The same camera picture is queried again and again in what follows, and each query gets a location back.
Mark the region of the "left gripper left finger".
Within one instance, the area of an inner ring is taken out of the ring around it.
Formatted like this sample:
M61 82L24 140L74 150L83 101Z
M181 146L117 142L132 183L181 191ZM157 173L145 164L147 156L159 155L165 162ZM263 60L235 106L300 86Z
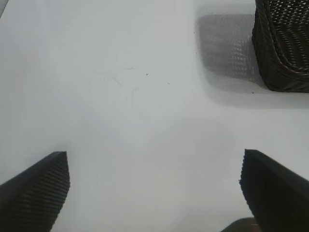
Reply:
M1 184L0 230L51 231L69 189L67 153L53 152Z

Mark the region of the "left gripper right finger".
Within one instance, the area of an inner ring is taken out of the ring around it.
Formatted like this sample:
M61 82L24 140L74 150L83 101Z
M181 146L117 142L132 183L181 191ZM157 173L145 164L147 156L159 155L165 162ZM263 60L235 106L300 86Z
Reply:
M240 187L264 232L309 230L309 182L266 154L244 151Z

